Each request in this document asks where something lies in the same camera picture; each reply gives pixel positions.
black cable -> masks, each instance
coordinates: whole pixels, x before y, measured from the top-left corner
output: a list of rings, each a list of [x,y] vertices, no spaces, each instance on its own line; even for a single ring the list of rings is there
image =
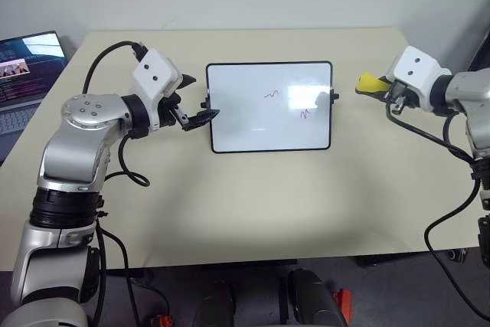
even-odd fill
[[[422,136],[423,138],[428,139],[429,141],[432,141],[434,143],[437,143],[438,145],[441,145],[442,147],[446,147],[455,157],[458,159],[461,159],[465,162],[468,162],[469,164],[473,163],[473,157],[468,155],[464,150],[460,149],[459,147],[453,146],[450,143],[444,142],[442,139],[437,138],[436,136],[433,136],[432,134],[425,132],[419,128],[416,128],[415,126],[411,126],[408,123],[405,123],[397,118],[395,118],[391,114],[391,104],[387,103],[386,104],[386,116],[387,118],[397,124],[398,126],[401,126],[402,128],[405,128],[407,130],[410,130],[413,133],[418,134],[419,136]]]
[[[168,302],[168,299],[167,297],[165,296],[164,293],[162,293],[160,290],[158,290],[157,288],[155,287],[151,287],[151,286],[147,286],[147,285],[142,285],[140,283],[135,283],[134,281],[131,282],[134,286],[137,286],[137,287],[141,287],[142,289],[147,289],[147,290],[150,290],[150,291],[153,291],[154,293],[156,294],[159,294],[160,297],[163,299],[163,301],[165,302],[165,308],[166,308],[166,315],[169,316],[170,315],[170,303]]]
[[[133,180],[137,185],[141,185],[142,187],[148,187],[150,186],[150,181],[144,176],[141,175],[137,172],[131,172],[128,167],[126,166],[126,162],[124,161],[124,147],[126,145],[126,142],[128,142],[128,139],[131,138],[129,134],[126,134],[122,139],[121,142],[119,143],[119,148],[117,150],[117,157],[119,159],[119,164],[121,165],[121,172],[113,172],[111,174],[108,174],[105,177],[105,180],[109,180],[111,178],[114,178],[115,176],[118,175],[126,175],[128,178]]]
[[[92,79],[93,72],[95,71],[95,68],[100,63],[100,61],[111,51],[114,51],[115,49],[123,46],[139,47],[140,45],[133,41],[120,41],[114,45],[109,46],[106,50],[100,53],[92,62],[87,76],[85,77],[85,83],[83,84],[82,93],[87,93],[87,91],[89,90],[90,80]]]
[[[443,127],[443,140],[441,140],[441,139],[433,136],[432,134],[430,134],[428,132],[425,132],[425,131],[423,131],[423,130],[421,130],[419,128],[416,128],[415,126],[411,126],[410,124],[405,123],[405,122],[403,122],[403,121],[395,118],[391,114],[391,105],[389,103],[386,104],[386,115],[387,115],[387,118],[391,122],[397,124],[398,126],[401,126],[401,127],[405,128],[407,130],[410,130],[411,132],[414,132],[414,133],[418,134],[419,136],[422,136],[422,137],[424,137],[424,138],[426,138],[426,139],[428,139],[428,140],[430,140],[430,141],[432,141],[434,143],[437,143],[438,145],[441,145],[441,146],[446,147],[449,150],[449,152],[451,152],[451,154],[453,154],[458,159],[461,159],[461,160],[463,160],[465,162],[468,162],[470,165],[475,162],[475,160],[473,159],[473,157],[471,157],[470,155],[468,155],[468,153],[466,153],[464,150],[460,149],[459,147],[453,146],[451,144],[451,142],[450,142],[450,139],[449,139],[449,126],[450,126],[450,124],[452,122],[452,119],[454,119],[454,117],[456,115],[458,115],[457,112],[454,112],[453,114],[449,115],[446,118],[446,121],[444,122],[444,127]],[[467,197],[467,199],[459,207],[457,207],[456,209],[452,210],[448,214],[445,214],[444,216],[442,216],[441,218],[435,220],[432,224],[430,224],[426,228],[426,230],[423,232],[423,240],[424,240],[424,242],[425,242],[425,244],[427,246],[427,249],[429,249],[429,252],[432,254],[432,256],[437,261],[437,263],[441,266],[441,268],[443,269],[445,275],[447,276],[447,278],[451,282],[452,286],[454,287],[454,289],[456,290],[456,292],[459,294],[459,296],[461,296],[461,298],[466,303],[466,305],[478,317],[484,319],[485,321],[489,321],[490,322],[490,316],[487,316],[486,314],[484,314],[483,312],[481,312],[478,308],[476,308],[476,306],[471,302],[471,300],[469,300],[469,298],[461,290],[461,288],[459,287],[458,283],[456,282],[456,280],[454,279],[454,277],[452,276],[452,274],[450,273],[450,271],[448,270],[448,268],[446,267],[446,265],[444,264],[444,262],[439,258],[439,256],[434,251],[434,249],[433,249],[433,247],[432,247],[432,245],[430,243],[430,240],[429,240],[429,234],[430,234],[430,231],[433,228],[435,228],[437,225],[441,224],[442,222],[450,219],[451,217],[456,216],[457,214],[463,212],[473,202],[473,200],[475,199],[476,195],[479,192],[480,184],[481,184],[481,180],[480,179],[476,179],[471,194]]]
[[[124,243],[114,234],[111,234],[109,231],[101,228],[102,234],[114,240],[119,248],[121,248],[122,258],[124,259],[124,273],[126,278],[126,284],[128,286],[129,300],[131,302],[132,314],[135,318],[135,323],[138,327],[141,327],[141,322],[139,321],[138,308],[136,306],[135,294],[132,291],[132,283],[131,277],[129,276],[129,261],[128,261],[128,252],[126,251],[126,247]]]
[[[443,126],[443,139],[444,142],[451,144],[451,139],[449,139],[449,127],[451,126],[451,122],[454,119],[455,116],[457,116],[459,112],[455,111],[451,115],[449,115],[446,120],[444,121],[444,126]]]
[[[106,278],[107,278],[107,263],[106,263],[106,246],[104,244],[104,238],[100,227],[99,220],[96,220],[95,232],[97,235],[97,242],[99,243],[100,251],[100,275],[99,275],[99,296],[97,298],[97,307],[93,314],[92,326],[97,327],[99,325],[100,316],[102,315],[102,308],[104,305],[104,297],[106,296]]]
[[[461,296],[461,298],[464,300],[467,306],[480,318],[484,319],[485,321],[490,322],[490,316],[487,316],[486,314],[482,313],[476,306],[473,305],[471,300],[465,295],[465,293],[461,290],[459,287],[458,283],[454,280],[454,277],[450,273],[450,271],[447,269],[446,265],[441,261],[439,256],[434,252],[434,249],[432,248],[432,245],[430,244],[429,241],[429,233],[430,231],[435,228],[437,225],[441,224],[442,222],[450,219],[451,217],[459,214],[463,210],[465,210],[475,199],[476,195],[478,194],[480,190],[480,179],[475,180],[475,185],[473,186],[473,190],[471,194],[467,197],[466,201],[464,201],[459,207],[457,207],[455,210],[449,212],[448,214],[445,214],[442,216],[440,219],[435,220],[432,224],[430,224],[427,229],[423,232],[423,239],[427,245],[427,248],[429,248],[429,252],[433,255],[433,257],[436,259],[437,263],[441,266],[443,269],[444,273],[446,274],[447,278],[451,282],[452,286],[456,290],[456,292]]]

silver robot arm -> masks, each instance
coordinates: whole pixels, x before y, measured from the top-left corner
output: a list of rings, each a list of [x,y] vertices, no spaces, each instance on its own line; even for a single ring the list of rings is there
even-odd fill
[[[490,211],[490,68],[452,75],[434,58],[409,46],[385,76],[362,74],[356,92],[386,103],[389,118],[406,106],[440,116],[462,113],[472,150],[468,160],[472,177],[481,181],[482,206]],[[479,230],[482,261],[490,268],[490,216],[479,219]]]
[[[195,79],[181,74],[157,50],[134,45],[139,64],[131,95],[84,93],[61,108],[61,125],[44,150],[15,261],[11,298],[18,308],[2,327],[87,326],[79,303],[88,301],[98,286],[100,255],[89,244],[103,206],[100,191],[111,146],[176,121],[191,130],[219,112],[206,109],[187,117],[175,91]]]

whiteboard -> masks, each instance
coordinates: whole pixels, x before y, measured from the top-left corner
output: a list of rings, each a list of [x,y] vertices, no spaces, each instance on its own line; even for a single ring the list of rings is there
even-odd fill
[[[214,152],[327,149],[332,65],[328,61],[208,64]]]

beige tabletop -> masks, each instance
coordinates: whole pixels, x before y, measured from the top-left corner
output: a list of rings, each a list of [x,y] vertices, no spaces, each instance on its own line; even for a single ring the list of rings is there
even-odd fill
[[[209,63],[329,60],[340,100],[326,151],[217,155],[209,128],[158,132],[126,147],[126,163],[149,188],[124,177],[103,189],[103,226],[126,243],[131,267],[424,250],[423,230],[461,204],[469,169],[446,150],[387,121],[384,105],[354,93],[363,71],[382,75],[407,42],[396,28],[307,31],[104,31],[89,34],[0,169],[0,270],[11,270],[36,190],[44,145],[61,104],[79,94],[105,47],[141,41],[198,82],[181,91],[193,114],[204,100]],[[105,58],[91,93],[129,91],[136,66],[129,48]],[[439,134],[443,120],[422,111],[402,118]],[[454,143],[467,147],[463,118]],[[109,172],[118,169],[116,147]],[[437,248],[477,245],[476,201],[433,232]],[[108,243],[108,266],[121,267]]]

red marker scribble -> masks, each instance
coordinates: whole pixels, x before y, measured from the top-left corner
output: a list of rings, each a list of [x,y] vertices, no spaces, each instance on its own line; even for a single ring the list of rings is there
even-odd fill
[[[305,109],[305,111],[302,111],[302,112],[301,112],[300,117],[302,117],[303,119],[306,119],[306,114],[307,114],[307,113],[308,113],[308,114],[310,114],[310,112],[308,111],[308,109]]]
[[[265,95],[264,97],[274,97],[276,94],[279,95],[279,91],[278,90],[274,90],[274,92],[271,93],[268,93],[267,95]]]

